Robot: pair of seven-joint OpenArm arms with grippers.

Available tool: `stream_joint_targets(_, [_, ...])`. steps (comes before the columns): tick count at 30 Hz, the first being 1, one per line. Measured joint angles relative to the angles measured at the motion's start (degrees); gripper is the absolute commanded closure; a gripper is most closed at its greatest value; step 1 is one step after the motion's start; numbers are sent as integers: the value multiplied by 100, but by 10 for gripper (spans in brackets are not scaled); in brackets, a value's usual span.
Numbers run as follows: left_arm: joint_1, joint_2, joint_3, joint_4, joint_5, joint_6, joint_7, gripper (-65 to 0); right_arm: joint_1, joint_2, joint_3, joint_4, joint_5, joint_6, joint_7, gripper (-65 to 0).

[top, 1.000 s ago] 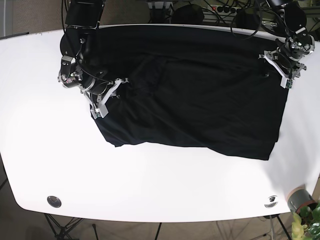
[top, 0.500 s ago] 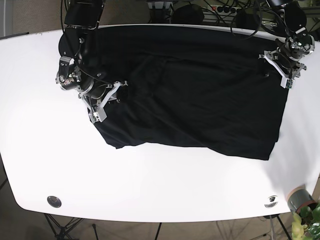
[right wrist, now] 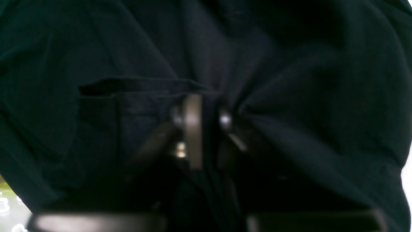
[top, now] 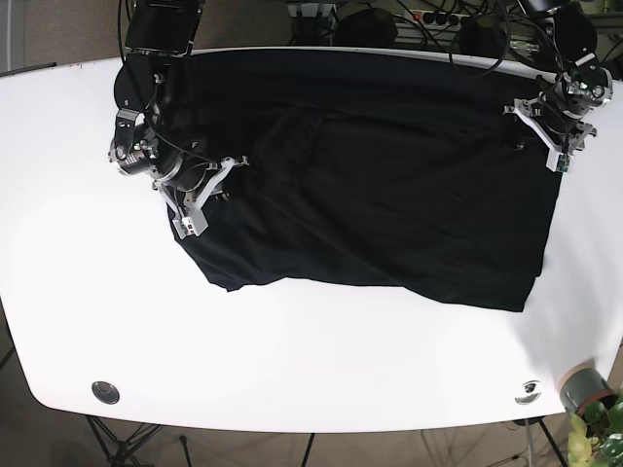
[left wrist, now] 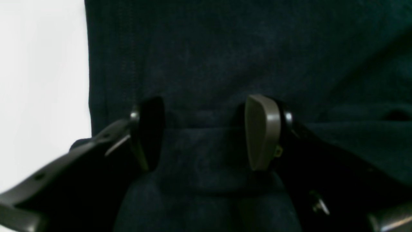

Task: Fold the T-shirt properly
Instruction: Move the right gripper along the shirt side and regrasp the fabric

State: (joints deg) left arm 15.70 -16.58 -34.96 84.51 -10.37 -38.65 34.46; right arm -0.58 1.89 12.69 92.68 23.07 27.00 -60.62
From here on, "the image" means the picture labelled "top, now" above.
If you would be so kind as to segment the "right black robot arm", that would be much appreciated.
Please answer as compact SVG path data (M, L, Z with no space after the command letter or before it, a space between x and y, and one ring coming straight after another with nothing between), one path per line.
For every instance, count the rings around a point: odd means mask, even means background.
M117 12L128 25L117 27L122 67L108 160L124 175L151 177L181 239L207 229L205 204L223 198L225 179L248 164L245 156L210 158L197 138L176 143L165 127L165 84L174 65L190 56L203 8L202 1L121 1Z

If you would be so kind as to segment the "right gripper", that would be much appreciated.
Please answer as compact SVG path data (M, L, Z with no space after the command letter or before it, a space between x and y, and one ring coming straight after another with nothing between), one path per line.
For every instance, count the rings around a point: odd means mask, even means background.
M109 161L124 175L145 173L152 189L172 211L177 236L199 236L208 228L203 207L211 198L225 198L224 183L230 173L248 165L246 156L226 156L215 162L200 154L185 155L148 136L132 143L111 143Z

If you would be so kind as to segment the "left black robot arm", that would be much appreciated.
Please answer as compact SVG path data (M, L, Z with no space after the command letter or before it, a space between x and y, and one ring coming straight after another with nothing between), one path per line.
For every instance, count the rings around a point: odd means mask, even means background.
M548 169L565 173L574 153L585 148L585 138L597 135L584 117L612 100L613 78L596 55L597 32L576 1L520 1L518 5L523 12L518 19L535 30L536 46L546 60L529 60L515 51L512 14L504 2L497 1L489 16L494 19L501 54L490 67L465 76L478 79L491 75L508 55L533 70L553 73L552 82L537 75L537 97L516 98L504 113L528 126L545 144Z

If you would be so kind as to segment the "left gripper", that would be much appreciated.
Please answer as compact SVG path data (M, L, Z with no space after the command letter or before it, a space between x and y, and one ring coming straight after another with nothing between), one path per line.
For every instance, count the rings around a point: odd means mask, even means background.
M574 154L585 149L585 139L598 135L585 117L612 100L612 75L602 73L595 84L569 73L557 74L552 82L541 75L535 80L539 85L537 96L516 98L504 112L528 126L545 144L549 170L566 173Z

